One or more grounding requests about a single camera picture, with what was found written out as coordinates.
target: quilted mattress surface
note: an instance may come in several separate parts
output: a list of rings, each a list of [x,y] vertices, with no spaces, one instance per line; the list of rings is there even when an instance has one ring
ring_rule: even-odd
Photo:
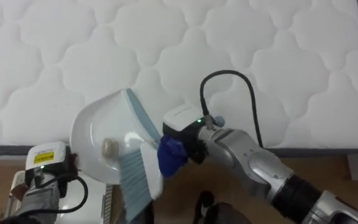
[[[253,83],[266,147],[358,148],[356,0],[0,0],[0,144],[67,141],[85,105],[122,88],[161,131],[222,69]],[[241,79],[205,90],[255,138]]]

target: sticker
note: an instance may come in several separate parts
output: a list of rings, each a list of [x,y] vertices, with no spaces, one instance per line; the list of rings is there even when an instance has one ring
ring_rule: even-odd
[[[36,155],[34,157],[34,164],[46,161],[52,161],[54,156],[54,152],[44,152]]]

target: black cable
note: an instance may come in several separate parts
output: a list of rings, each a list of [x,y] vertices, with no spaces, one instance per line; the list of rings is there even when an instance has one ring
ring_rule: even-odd
[[[75,174],[62,174],[58,177],[55,177],[53,178],[52,180],[49,180],[43,184],[40,185],[40,187],[46,187],[52,183],[54,183],[55,181],[58,181],[58,180],[61,180],[61,179],[75,179],[75,180],[78,180],[81,185],[84,187],[84,197],[82,199],[82,201],[75,207],[73,208],[69,208],[69,209],[62,209],[62,210],[56,210],[56,209],[34,209],[34,210],[30,210],[30,211],[26,211],[24,213],[21,213],[19,214],[19,216],[29,216],[29,215],[33,215],[33,214],[36,214],[36,213],[56,213],[56,214],[59,214],[59,213],[71,213],[71,212],[75,212],[77,211],[78,209],[80,209],[86,202],[86,200],[88,199],[88,186],[86,184],[86,182],[81,178],[79,177],[78,175],[75,175]]]
[[[200,102],[201,102],[201,109],[203,110],[204,116],[209,115],[208,107],[206,106],[206,102],[205,102],[205,98],[204,98],[204,86],[205,86],[205,83],[208,80],[210,80],[211,78],[215,77],[215,76],[225,75],[225,74],[237,75],[238,77],[242,78],[247,83],[249,93],[250,93],[250,97],[251,97],[252,114],[253,114],[253,117],[254,117],[255,132],[256,132],[256,136],[257,136],[257,139],[258,139],[259,146],[263,148],[264,145],[262,143],[262,137],[260,136],[258,115],[257,115],[257,112],[256,112],[256,101],[255,101],[254,89],[253,89],[252,84],[249,81],[249,79],[245,75],[241,74],[240,72],[237,72],[237,71],[234,71],[234,70],[221,70],[221,71],[213,72],[213,73],[209,74],[207,77],[205,77],[203,79],[203,81],[201,82],[201,85],[200,85]]]

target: white dustpan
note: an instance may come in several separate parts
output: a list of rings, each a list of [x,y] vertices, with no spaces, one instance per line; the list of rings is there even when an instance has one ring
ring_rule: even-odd
[[[117,157],[102,155],[105,138],[117,141],[119,155],[139,150],[147,141],[157,143],[160,135],[131,89],[108,95],[84,108],[75,119],[70,136],[78,168],[107,184],[119,184]]]

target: brush bristles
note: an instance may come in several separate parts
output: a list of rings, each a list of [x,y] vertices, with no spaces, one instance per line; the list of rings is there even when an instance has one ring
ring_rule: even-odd
[[[152,201],[140,150],[119,158],[121,192],[127,222],[132,221]]]

